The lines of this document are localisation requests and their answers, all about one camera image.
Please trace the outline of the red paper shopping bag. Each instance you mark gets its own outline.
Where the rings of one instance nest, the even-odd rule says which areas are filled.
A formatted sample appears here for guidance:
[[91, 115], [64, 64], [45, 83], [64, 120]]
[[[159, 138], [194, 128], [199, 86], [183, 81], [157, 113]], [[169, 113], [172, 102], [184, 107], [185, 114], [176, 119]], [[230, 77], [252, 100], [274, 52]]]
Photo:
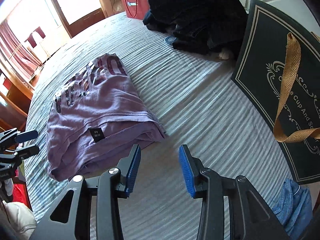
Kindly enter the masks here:
[[148, 0], [121, 0], [128, 18], [143, 20], [150, 6]]

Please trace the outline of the folded blue denim garment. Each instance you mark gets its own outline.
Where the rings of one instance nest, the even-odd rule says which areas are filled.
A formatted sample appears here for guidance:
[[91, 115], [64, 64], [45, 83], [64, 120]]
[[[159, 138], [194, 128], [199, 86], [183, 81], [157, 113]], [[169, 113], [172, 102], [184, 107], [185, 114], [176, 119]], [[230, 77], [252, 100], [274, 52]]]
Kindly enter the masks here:
[[298, 239], [313, 218], [310, 190], [285, 179], [272, 211], [290, 239]]

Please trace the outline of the white striped bed sheet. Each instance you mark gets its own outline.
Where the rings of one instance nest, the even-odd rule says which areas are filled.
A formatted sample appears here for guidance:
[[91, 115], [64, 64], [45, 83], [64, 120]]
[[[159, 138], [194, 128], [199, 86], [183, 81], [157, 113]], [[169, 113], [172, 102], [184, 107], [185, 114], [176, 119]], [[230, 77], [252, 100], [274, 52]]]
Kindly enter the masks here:
[[39, 133], [40, 153], [25, 162], [31, 208], [41, 220], [66, 187], [48, 176], [46, 124], [52, 100], [67, 80], [96, 57], [116, 54], [146, 107], [166, 131], [142, 150], [133, 193], [119, 201], [125, 239], [195, 239], [201, 201], [186, 191], [178, 149], [218, 174], [246, 176], [269, 206], [291, 177], [286, 159], [259, 112], [233, 83], [233, 65], [215, 55], [172, 49], [164, 34], [125, 14], [78, 34], [45, 64], [29, 108], [27, 129]]

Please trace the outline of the purple t-shirt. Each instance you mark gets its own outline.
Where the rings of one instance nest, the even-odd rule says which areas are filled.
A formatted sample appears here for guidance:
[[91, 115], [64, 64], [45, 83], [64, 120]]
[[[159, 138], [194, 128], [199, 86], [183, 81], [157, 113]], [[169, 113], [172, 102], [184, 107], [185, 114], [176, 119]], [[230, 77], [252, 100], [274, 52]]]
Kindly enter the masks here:
[[140, 99], [115, 54], [89, 62], [59, 89], [47, 121], [48, 174], [57, 181], [107, 169], [134, 144], [161, 142], [165, 130]]

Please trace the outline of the dark navy clothes pile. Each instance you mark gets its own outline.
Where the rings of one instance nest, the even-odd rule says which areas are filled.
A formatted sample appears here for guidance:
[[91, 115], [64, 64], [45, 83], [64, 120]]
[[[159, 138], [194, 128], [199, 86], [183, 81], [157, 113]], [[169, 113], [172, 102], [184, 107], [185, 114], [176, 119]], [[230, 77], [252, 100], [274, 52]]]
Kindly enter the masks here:
[[239, 0], [148, 0], [143, 23], [175, 37], [174, 49], [208, 54], [240, 51], [248, 14]]

